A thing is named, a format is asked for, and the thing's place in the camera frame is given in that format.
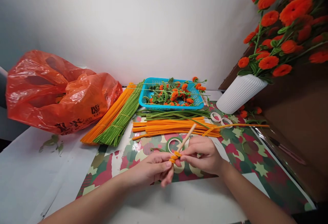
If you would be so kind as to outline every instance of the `hand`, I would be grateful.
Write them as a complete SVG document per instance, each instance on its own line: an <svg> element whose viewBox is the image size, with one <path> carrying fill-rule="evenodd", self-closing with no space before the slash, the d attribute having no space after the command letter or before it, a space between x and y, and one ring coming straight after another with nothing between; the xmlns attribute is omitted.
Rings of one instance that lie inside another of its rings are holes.
<svg viewBox="0 0 328 224"><path fill-rule="evenodd" d="M173 165L168 161L171 156L169 152L154 151L124 174L131 181L131 186L150 185L161 180L162 187L165 187L172 182L174 173ZM181 167L181 162L176 160L176 165Z"/></svg>
<svg viewBox="0 0 328 224"><path fill-rule="evenodd" d="M189 141L189 146L181 152L180 161L186 161L191 166L207 173L221 175L225 160L220 156L213 141L208 137L195 136Z"/></svg>

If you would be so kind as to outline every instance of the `blue plastic basket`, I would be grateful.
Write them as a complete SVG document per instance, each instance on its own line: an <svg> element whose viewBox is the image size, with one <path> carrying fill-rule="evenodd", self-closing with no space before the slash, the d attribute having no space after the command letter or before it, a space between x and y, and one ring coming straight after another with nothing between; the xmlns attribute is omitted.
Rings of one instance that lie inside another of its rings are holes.
<svg viewBox="0 0 328 224"><path fill-rule="evenodd" d="M143 83L142 88L143 89L149 89L149 84L150 86L153 86L155 84L162 84L162 81L168 82L169 79L163 79L163 78L147 78L145 79L145 82ZM181 85L186 81L186 80L177 80L174 79L174 82L179 81L181 82ZM143 97L146 96L149 99L151 98L151 95L154 94L154 92L150 90L141 90L140 97L139 97L139 104L147 109L152 109L152 110L163 110L163 111L173 111L173 110L199 110L204 107L203 99L199 94L199 91L195 88L194 83L189 83L188 88L187 88L191 93L191 97L194 99L194 104L200 104L198 106L169 106L169 105L158 105L158 104L145 104L147 103L147 100L144 99Z"/></svg>

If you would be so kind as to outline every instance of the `tape roll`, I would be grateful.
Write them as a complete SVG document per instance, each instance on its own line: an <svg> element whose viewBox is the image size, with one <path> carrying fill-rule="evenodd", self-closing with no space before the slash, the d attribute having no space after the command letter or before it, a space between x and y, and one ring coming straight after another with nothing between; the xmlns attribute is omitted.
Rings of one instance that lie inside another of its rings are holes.
<svg viewBox="0 0 328 224"><path fill-rule="evenodd" d="M223 121L226 121L226 122L228 122L229 124L232 124L232 121L230 121L228 118L222 118L222 120L221 120L221 125L222 126L224 126L224 125L226 125L226 124L224 124L224 122Z"/></svg>
<svg viewBox="0 0 328 224"><path fill-rule="evenodd" d="M182 144L182 140L179 137L172 137L166 142L166 151L174 155L174 153L170 150L170 146L169 146L172 141L177 141L179 144Z"/></svg>
<svg viewBox="0 0 328 224"><path fill-rule="evenodd" d="M211 113L211 119L214 121L214 122L220 122L222 120L221 116L217 113L217 112L212 112Z"/></svg>

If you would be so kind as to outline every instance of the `ribbed white vase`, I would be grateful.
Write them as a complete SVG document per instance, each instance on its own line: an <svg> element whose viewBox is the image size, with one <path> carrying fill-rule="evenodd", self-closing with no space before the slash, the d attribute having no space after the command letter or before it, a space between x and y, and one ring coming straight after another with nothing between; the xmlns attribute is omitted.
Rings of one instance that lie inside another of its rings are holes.
<svg viewBox="0 0 328 224"><path fill-rule="evenodd" d="M238 108L265 88L267 84L267 82L251 74L237 76L216 102L216 106L226 114L233 114Z"/></svg>

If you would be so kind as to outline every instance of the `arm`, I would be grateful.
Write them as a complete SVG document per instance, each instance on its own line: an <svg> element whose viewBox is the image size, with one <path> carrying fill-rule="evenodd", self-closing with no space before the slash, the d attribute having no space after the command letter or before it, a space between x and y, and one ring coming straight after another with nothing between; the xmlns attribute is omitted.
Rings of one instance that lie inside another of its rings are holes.
<svg viewBox="0 0 328 224"><path fill-rule="evenodd" d="M202 153L202 156L197 158L197 153ZM187 161L194 167L222 177L252 224L296 223L229 162L222 159L210 138L192 138L189 147L181 154L181 161Z"/></svg>
<svg viewBox="0 0 328 224"><path fill-rule="evenodd" d="M92 192L73 201L41 221L41 224L99 223L113 214L126 196L136 188L162 180L164 187L171 183L173 167L171 154L152 153L128 171L115 176Z"/></svg>

